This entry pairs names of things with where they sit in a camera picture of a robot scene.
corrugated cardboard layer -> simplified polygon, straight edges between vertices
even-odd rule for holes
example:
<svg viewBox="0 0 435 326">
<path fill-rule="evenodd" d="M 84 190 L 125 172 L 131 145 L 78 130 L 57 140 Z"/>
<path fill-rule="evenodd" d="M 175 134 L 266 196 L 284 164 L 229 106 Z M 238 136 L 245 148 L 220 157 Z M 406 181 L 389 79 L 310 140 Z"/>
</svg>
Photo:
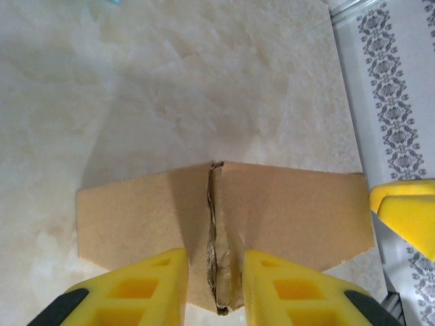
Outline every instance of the corrugated cardboard layer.
<svg viewBox="0 0 435 326">
<path fill-rule="evenodd" d="M 247 249 L 327 270 L 374 247 L 363 175 L 226 162 L 215 184 Z"/>
<path fill-rule="evenodd" d="M 163 251 L 188 250 L 189 302 L 215 311 L 207 286 L 210 164 L 77 193 L 79 254 L 109 270 Z"/>
<path fill-rule="evenodd" d="M 219 312 L 243 304 L 243 245 L 317 270 L 374 247 L 362 175 L 230 162 L 210 173 L 211 167 L 79 191 L 80 256 L 114 269 L 185 247 L 188 301 L 214 312 L 217 304 Z"/>
</svg>

cardboard piece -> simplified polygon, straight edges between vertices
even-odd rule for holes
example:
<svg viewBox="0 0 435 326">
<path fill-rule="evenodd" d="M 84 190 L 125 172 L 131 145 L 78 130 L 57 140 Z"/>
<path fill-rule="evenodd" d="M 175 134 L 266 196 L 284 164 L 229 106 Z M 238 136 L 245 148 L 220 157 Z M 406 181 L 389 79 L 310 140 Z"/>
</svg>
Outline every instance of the cardboard piece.
<svg viewBox="0 0 435 326">
<path fill-rule="evenodd" d="M 375 246 L 360 174 L 206 163 L 77 193 L 79 254 L 110 270 L 184 247 L 188 301 L 243 305 L 243 250 L 327 270 Z"/>
</svg>

gray floral pattern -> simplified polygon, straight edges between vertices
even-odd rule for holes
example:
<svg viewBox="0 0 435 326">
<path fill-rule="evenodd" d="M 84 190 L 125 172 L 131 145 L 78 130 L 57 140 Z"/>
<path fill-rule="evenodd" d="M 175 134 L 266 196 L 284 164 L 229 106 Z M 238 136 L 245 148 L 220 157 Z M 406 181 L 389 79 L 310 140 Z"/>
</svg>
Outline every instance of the gray floral pattern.
<svg viewBox="0 0 435 326">
<path fill-rule="evenodd" d="M 429 16 L 426 18 L 426 21 L 428 22 L 428 27 L 431 29 L 430 36 L 435 38 L 435 0 L 422 1 L 426 5 L 424 10 L 429 14 Z"/>
<path fill-rule="evenodd" d="M 431 11 L 428 19 L 435 26 L 435 0 L 428 2 L 426 11 Z M 363 51 L 368 65 L 368 76 L 373 87 L 375 108 L 383 133 L 383 144 L 387 163 L 393 180 L 418 180 L 426 174 L 423 155 L 419 153 L 418 132 L 409 95 L 406 93 L 406 80 L 400 70 L 396 38 L 392 32 L 387 3 L 359 16 L 359 33 L 364 44 Z M 435 326 L 435 264 L 412 247 L 407 247 L 409 266 L 413 273 L 415 294 L 421 307 L 419 314 L 424 325 Z"/>
</svg>

